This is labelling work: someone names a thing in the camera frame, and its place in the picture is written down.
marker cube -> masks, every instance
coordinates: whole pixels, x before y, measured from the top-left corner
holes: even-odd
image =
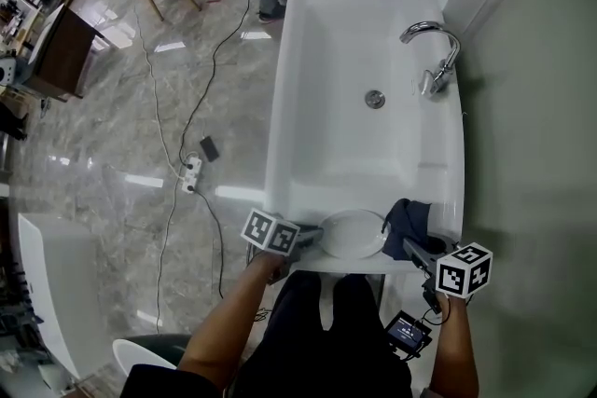
[[[299,236],[299,227],[259,209],[252,209],[241,237],[263,251],[290,255]]]
[[[436,290],[468,298],[492,276],[493,253],[473,242],[437,261]]]

drain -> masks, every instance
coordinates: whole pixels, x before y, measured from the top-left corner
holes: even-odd
[[[373,89],[365,94],[365,103],[369,108],[377,110],[385,105],[385,95],[379,90]]]

shoe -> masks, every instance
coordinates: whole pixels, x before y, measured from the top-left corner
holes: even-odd
[[[271,14],[259,12],[259,21],[261,23],[272,23],[273,21],[281,21],[284,19],[285,15],[286,7],[277,5],[276,8],[273,10],[273,13]]]

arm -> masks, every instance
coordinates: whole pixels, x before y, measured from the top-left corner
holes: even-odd
[[[437,294],[442,321],[437,342],[436,362],[429,389],[443,398],[477,398],[479,379],[473,356],[473,344],[462,298]]]
[[[253,320],[271,274],[284,262],[280,255],[258,255],[234,288],[193,334],[179,370],[209,379],[223,391],[238,367]]]

towel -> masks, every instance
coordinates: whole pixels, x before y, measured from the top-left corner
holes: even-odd
[[[394,260],[409,260],[403,247],[405,238],[414,240],[424,249],[429,248],[431,240],[427,237],[427,219],[430,207],[431,204],[424,204],[417,200],[399,200],[383,221],[382,232],[389,224],[390,234],[383,245],[382,252]]]

